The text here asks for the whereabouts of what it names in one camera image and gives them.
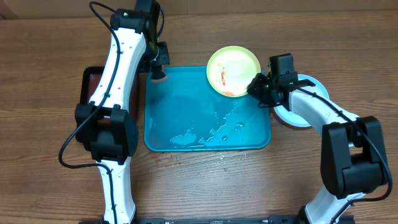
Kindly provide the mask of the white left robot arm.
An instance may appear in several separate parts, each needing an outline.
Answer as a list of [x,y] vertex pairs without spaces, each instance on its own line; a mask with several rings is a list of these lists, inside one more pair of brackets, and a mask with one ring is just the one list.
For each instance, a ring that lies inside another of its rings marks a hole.
[[105,211],[100,223],[133,223],[136,205],[131,190],[131,159],[139,138],[129,114],[131,93],[140,73],[167,79],[170,63],[166,42],[159,41],[164,11],[157,1],[137,1],[133,10],[114,10],[105,26],[111,46],[101,79],[92,95],[81,95],[75,109],[76,139],[91,153],[90,165],[101,174]]

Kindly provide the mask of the yellow plate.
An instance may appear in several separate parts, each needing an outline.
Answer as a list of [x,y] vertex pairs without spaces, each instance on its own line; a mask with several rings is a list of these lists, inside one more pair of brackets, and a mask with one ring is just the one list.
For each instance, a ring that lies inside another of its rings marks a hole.
[[235,98],[247,95],[248,85],[258,73],[261,73],[261,66],[257,57],[240,46],[217,50],[206,66],[206,76],[213,89]]

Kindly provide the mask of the light blue plate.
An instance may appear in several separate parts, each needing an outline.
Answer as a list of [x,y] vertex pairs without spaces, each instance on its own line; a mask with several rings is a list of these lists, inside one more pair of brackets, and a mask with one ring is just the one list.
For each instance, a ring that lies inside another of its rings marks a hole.
[[[328,94],[328,90],[316,78],[313,78],[309,75],[299,73],[298,79],[299,80],[310,80],[319,89],[319,92],[322,96],[324,96],[327,99],[330,98],[330,96]],[[273,110],[274,110],[275,115],[279,119],[281,119],[284,123],[286,123],[290,126],[293,126],[296,128],[309,128],[310,127],[310,124],[308,122],[306,122],[303,118],[301,118],[299,115],[294,114],[291,111],[287,111],[283,106],[275,107]]]

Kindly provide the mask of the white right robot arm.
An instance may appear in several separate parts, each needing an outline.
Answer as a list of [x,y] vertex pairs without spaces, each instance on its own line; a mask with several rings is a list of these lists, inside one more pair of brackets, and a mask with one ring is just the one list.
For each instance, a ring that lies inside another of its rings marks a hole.
[[283,106],[303,118],[322,137],[323,187],[298,215],[274,215],[269,223],[354,223],[345,211],[359,202],[378,202],[392,192],[381,124],[359,117],[324,97],[316,84],[300,80],[292,54],[272,56],[267,75],[258,73],[248,94],[259,108]]

